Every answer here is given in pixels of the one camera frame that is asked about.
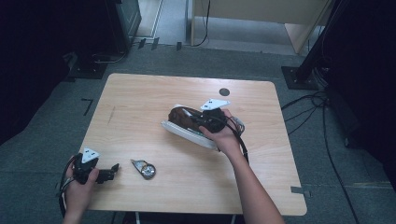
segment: wooden table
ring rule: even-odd
[[[192,0],[192,45],[195,17],[206,17],[208,3],[209,0]],[[301,53],[315,28],[327,20],[331,3],[332,0],[214,0],[210,3],[209,17],[285,23],[295,52]]]
[[[174,104],[199,109],[209,98],[231,101],[226,108],[244,121],[250,166],[281,214],[304,215],[303,194],[290,191],[301,185],[273,83],[126,74],[108,78],[81,146],[101,153],[100,169],[120,164],[114,180],[95,187],[90,209],[242,214],[226,156],[161,125]],[[145,180],[130,159],[152,163],[156,176]]]

